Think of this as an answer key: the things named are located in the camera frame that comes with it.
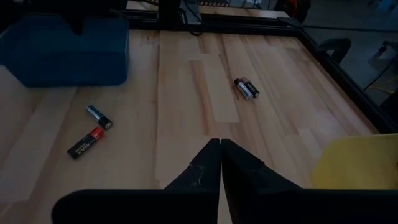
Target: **wire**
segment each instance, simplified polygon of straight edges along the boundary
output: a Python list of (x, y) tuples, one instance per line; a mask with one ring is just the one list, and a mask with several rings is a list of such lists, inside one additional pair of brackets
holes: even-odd
[(377, 75), (377, 78), (375, 78), (371, 83), (369, 83), (369, 84), (367, 85), (367, 87), (365, 87), (364, 90), (368, 89), (371, 85), (373, 85), (373, 83), (375, 83), (375, 82), (384, 74), (384, 72), (386, 72), (386, 71), (390, 68), (390, 66), (397, 60), (397, 58), (398, 58), (398, 54), (395, 55), (395, 56), (390, 60), (390, 62), (387, 64), (387, 66)]
[(392, 83), (394, 80), (398, 79), (398, 76), (391, 78), (390, 80), (385, 81), (384, 83), (382, 83), (382, 85), (388, 84), (388, 83)]
[(393, 94), (393, 93), (395, 93), (395, 91), (394, 90), (388, 90), (388, 89), (386, 89), (386, 88), (383, 88), (383, 87), (379, 87), (379, 86), (369, 86), (369, 89), (370, 90), (380, 90), (380, 91), (382, 91), (382, 92), (384, 92), (384, 93), (388, 93), (388, 94)]
[[(187, 9), (196, 17), (196, 19), (197, 19), (197, 20), (200, 22), (200, 24), (201, 24), (201, 19), (197, 16), (196, 13), (193, 12), (193, 10), (191, 9), (191, 7), (189, 7), (189, 5), (188, 5), (188, 3), (187, 3), (187, 0), (184, 0), (184, 3), (185, 3), (185, 6), (187, 7)], [(183, 14), (185, 21), (188, 22), (187, 13), (186, 13), (183, 9), (181, 9), (180, 12)], [(195, 37), (199, 37), (200, 35), (203, 34), (203, 32), (195, 33), (195, 32), (193, 32), (192, 30), (188, 30), (188, 32), (189, 32), (191, 35), (194, 35)]]
[(358, 32), (380, 32), (380, 33), (398, 33), (398, 30), (379, 30), (379, 29), (362, 29), (362, 28), (347, 28), (347, 27), (325, 27), (325, 26), (313, 26), (313, 25), (303, 25), (304, 28), (314, 28), (314, 29), (329, 29), (329, 30), (349, 30)]

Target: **blue bin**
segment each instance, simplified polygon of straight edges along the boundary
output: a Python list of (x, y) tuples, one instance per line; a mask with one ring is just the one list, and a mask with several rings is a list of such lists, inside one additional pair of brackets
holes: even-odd
[(129, 24), (85, 19), (83, 35), (55, 16), (21, 19), (0, 38), (0, 64), (25, 86), (120, 85), (129, 66)]

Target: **black battery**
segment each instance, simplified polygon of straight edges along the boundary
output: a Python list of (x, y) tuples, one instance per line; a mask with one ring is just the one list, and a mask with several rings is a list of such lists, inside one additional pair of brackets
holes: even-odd
[(67, 153), (73, 159), (79, 158), (83, 155), (95, 142), (100, 140), (104, 136), (104, 132), (101, 128), (95, 128), (89, 134), (87, 134), (83, 139), (78, 141), (74, 146), (72, 146)]
[(243, 77), (241, 78), (241, 81), (244, 83), (244, 85), (248, 88), (248, 90), (253, 94), (254, 98), (257, 98), (260, 95), (260, 92), (257, 90), (256, 87), (248, 80), (248, 78)]
[(99, 110), (97, 110), (93, 105), (88, 105), (86, 110), (105, 130), (108, 130), (113, 125), (112, 121), (103, 115)]
[(244, 85), (244, 83), (239, 79), (234, 80), (234, 84), (236, 88), (242, 93), (246, 100), (250, 100), (253, 98), (253, 94), (249, 91), (249, 89)]

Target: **wood plank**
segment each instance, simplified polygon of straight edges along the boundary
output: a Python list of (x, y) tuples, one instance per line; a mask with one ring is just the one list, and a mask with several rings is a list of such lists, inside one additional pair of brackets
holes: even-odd
[(0, 116), (3, 118), (3, 127), (7, 127), (0, 131), (2, 167), (41, 100), (42, 93), (26, 88), (4, 66), (0, 66), (0, 80)]
[(12, 148), (0, 176), (0, 203), (29, 199), (75, 89), (50, 90)]
[(220, 54), (217, 36), (214, 34), (202, 34), (198, 38), (200, 52), (203, 54)]
[(195, 90), (199, 96), (199, 102), (202, 105), (203, 116), (203, 134), (205, 136), (218, 136), (218, 125), (213, 114), (210, 94), (207, 87), (205, 68), (202, 61), (190, 61), (192, 68), (192, 77), (195, 83)]
[(234, 85), (227, 79), (220, 57), (206, 55), (203, 63), (215, 121), (239, 122), (232, 94)]
[(286, 56), (290, 56), (297, 68), (302, 71), (304, 75), (302, 78), (310, 82), (308, 86), (313, 88), (323, 101), (327, 102), (326, 107), (341, 121), (340, 125), (351, 132), (357, 131), (361, 134), (371, 134), (367, 124), (363, 123), (357, 115), (358, 109), (349, 103), (348, 97), (330, 79), (328, 74), (320, 68), (320, 65), (317, 65), (317, 62), (312, 62), (312, 57), (306, 49), (288, 49), (287, 54)]
[(179, 42), (178, 34), (162, 32), (160, 34), (159, 74), (157, 87), (157, 135), (163, 133), (179, 135), (183, 124), (181, 115), (181, 93), (179, 92)]

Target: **wooden tabletop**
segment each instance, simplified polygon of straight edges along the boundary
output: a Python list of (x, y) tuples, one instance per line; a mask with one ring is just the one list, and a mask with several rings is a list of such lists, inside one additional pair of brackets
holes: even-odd
[[(28, 89), (1, 68), (0, 223), (50, 223), (74, 190), (164, 188), (210, 138), (311, 187), (331, 140), (374, 129), (293, 37), (131, 30), (130, 54), (121, 86)], [(233, 87), (243, 76), (259, 98)], [(97, 126), (87, 105), (114, 126), (74, 161), (66, 151)]]

